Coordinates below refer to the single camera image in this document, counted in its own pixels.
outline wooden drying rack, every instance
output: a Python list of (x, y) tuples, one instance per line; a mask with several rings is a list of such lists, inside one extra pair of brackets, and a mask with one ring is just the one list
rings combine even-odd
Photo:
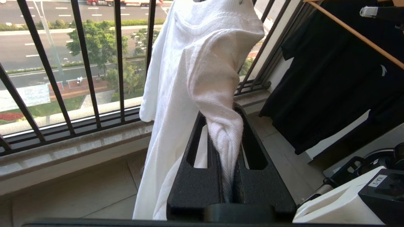
[[(324, 13), (326, 16), (331, 18), (333, 21), (337, 22), (339, 25), (344, 27), (346, 30), (351, 32), (353, 35), (356, 37), (360, 38), (363, 42), (371, 46), (373, 49), (375, 49), (377, 52), (381, 53), (383, 56), (394, 62), (396, 65), (398, 65), (400, 68), (404, 69), (404, 63), (399, 61), (397, 58), (389, 54), (387, 51), (383, 50), (379, 46), (377, 46), (374, 42), (370, 41), (368, 38), (357, 32), (355, 29), (351, 28), (349, 25), (344, 23), (342, 20), (338, 19), (336, 16), (322, 8), (320, 5), (318, 5), (317, 1), (320, 0), (303, 0), (303, 2), (308, 2), (310, 5), (314, 6), (316, 9), (320, 10), (322, 13)], [(404, 6), (404, 0), (393, 0), (393, 3), (395, 6)]]

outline street lamp pole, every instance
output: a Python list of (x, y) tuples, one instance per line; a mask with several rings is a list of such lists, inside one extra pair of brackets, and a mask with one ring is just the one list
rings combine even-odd
[(55, 44), (54, 44), (54, 42), (53, 42), (53, 39), (52, 39), (52, 36), (51, 36), (51, 32), (50, 32), (50, 30), (49, 30), (48, 22), (46, 21), (46, 18), (45, 18), (45, 12), (44, 12), (43, 1), (42, 1), (42, 0), (40, 0), (40, 1), (41, 1), (42, 15), (41, 15), (41, 13), (39, 12), (38, 6), (36, 5), (36, 2), (35, 2), (35, 1), (34, 1), (34, 5), (35, 5), (36, 10), (38, 11), (38, 15), (39, 15), (39, 17), (40, 17), (40, 19), (41, 19), (42, 26), (44, 27), (44, 30), (45, 30), (45, 32), (46, 32), (46, 36), (48, 37), (48, 40), (49, 40), (50, 47), (52, 48), (53, 54), (54, 54), (54, 56), (55, 56), (56, 65), (57, 65), (57, 68), (58, 68), (58, 70), (59, 70), (59, 79), (60, 79), (60, 80), (63, 80), (63, 78), (64, 78), (64, 73), (63, 73), (63, 70), (62, 70), (62, 64), (60, 63), (59, 55), (58, 55), (58, 53), (57, 53)]

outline logo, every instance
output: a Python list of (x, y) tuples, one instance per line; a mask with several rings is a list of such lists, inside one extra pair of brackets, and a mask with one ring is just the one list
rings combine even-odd
[(381, 66), (381, 71), (382, 71), (381, 76), (386, 75), (386, 73), (387, 73), (386, 67), (384, 67), (384, 65), (380, 65), (380, 66)]

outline balcony railing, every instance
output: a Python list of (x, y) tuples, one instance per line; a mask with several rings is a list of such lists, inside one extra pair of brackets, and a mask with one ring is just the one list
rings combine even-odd
[[(274, 21), (270, 21), (272, 26), (267, 30), (267, 36), (263, 40), (261, 44), (257, 46), (259, 48), (256, 53), (256, 57), (250, 57), (247, 59), (248, 61), (252, 61), (251, 65), (248, 68), (248, 71), (245, 75), (243, 75), (242, 82), (240, 82), (235, 95), (241, 95), (248, 92), (267, 89), (265, 86), (265, 74), (264, 72), (260, 72), (255, 78), (252, 78), (251, 72), (254, 67), (257, 67), (257, 62), (262, 56), (263, 50), (267, 45), (268, 41), (271, 38), (276, 26), (278, 25), (282, 15), (284, 14), (289, 2), (291, 0), (263, 0), (268, 1), (266, 4), (265, 10), (262, 12), (261, 21), (265, 24), (268, 22), (268, 14), (270, 13), (274, 3), (276, 1), (283, 2), (282, 7), (278, 9), (276, 19)], [(96, 97), (96, 89), (94, 85), (94, 78), (91, 72), (91, 63), (89, 57), (88, 46), (86, 41), (88, 38), (86, 37), (85, 30), (83, 28), (82, 16), (80, 15), (80, 5), (78, 0), (71, 1), (71, 8), (74, 17), (75, 30), (77, 32), (78, 41), (80, 44), (80, 52), (82, 54), (82, 62), (84, 64), (85, 69), (85, 77), (87, 78), (89, 95), (91, 99), (91, 104), (93, 107), (93, 115), (85, 116), (82, 118), (77, 118), (72, 120), (69, 116), (69, 112), (67, 110), (65, 101), (62, 98), (61, 89), (64, 86), (63, 82), (60, 83), (55, 79), (55, 75), (52, 69), (52, 66), (49, 62), (49, 58), (46, 55), (46, 51), (41, 41), (40, 34), (38, 33), (37, 27), (34, 23), (33, 16), (30, 12), (30, 7), (27, 4), (26, 0), (18, 0), (18, 6), (21, 10), (22, 17), (25, 21), (25, 25), (29, 30), (30, 36), (33, 40), (36, 51), (38, 52), (40, 61), (43, 65), (43, 68), (46, 72), (47, 78), (49, 80), (50, 89), (54, 94), (54, 101), (59, 105), (60, 111), (63, 116), (63, 122), (58, 124), (49, 124), (44, 127), (39, 127), (37, 122), (35, 121), (35, 116), (29, 111), (26, 103), (23, 101), (21, 94), (18, 92), (17, 88), (11, 81), (9, 75), (6, 70), (2, 66), (0, 62), (0, 79), (3, 82), (5, 88), (8, 90), (12, 99), (18, 106), (19, 110), (24, 116), (24, 120), (26, 120), (31, 127), (31, 130), (23, 130), (17, 133), (8, 133), (4, 135), (0, 135), (0, 156), (6, 156), (9, 154), (17, 153), (23, 150), (27, 150), (33, 147), (39, 147), (42, 145), (55, 143), (58, 141), (63, 141), (66, 139), (78, 137), (81, 135), (93, 133), (99, 130), (105, 130), (112, 127), (120, 126), (123, 124), (129, 124), (133, 122), (140, 121), (139, 119), (139, 107), (140, 105), (135, 106), (127, 106), (125, 107), (125, 99), (124, 99), (124, 56), (123, 56), (123, 42), (122, 42), (122, 14), (121, 14), (121, 1), (114, 0), (114, 20), (115, 20), (115, 37), (116, 37), (116, 66), (118, 71), (118, 93), (119, 93), (119, 109), (114, 111), (108, 111), (105, 113), (100, 113), (99, 103), (97, 103)], [(145, 70), (147, 74), (147, 70), (149, 68), (151, 56), (152, 56), (152, 44), (153, 38), (155, 34), (155, 15), (156, 15), (156, 0), (151, 0), (148, 8), (148, 25), (147, 25), (147, 46), (144, 47), (145, 52)]]

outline white cloth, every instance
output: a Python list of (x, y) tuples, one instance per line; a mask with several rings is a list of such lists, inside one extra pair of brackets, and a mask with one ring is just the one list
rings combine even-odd
[[(229, 198), (243, 126), (232, 109), (237, 70), (263, 36), (251, 0), (173, 2), (153, 47), (140, 109), (140, 118), (154, 120), (154, 126), (134, 219), (166, 219), (166, 201), (198, 111), (220, 154)], [(195, 167), (206, 166), (200, 150)]]

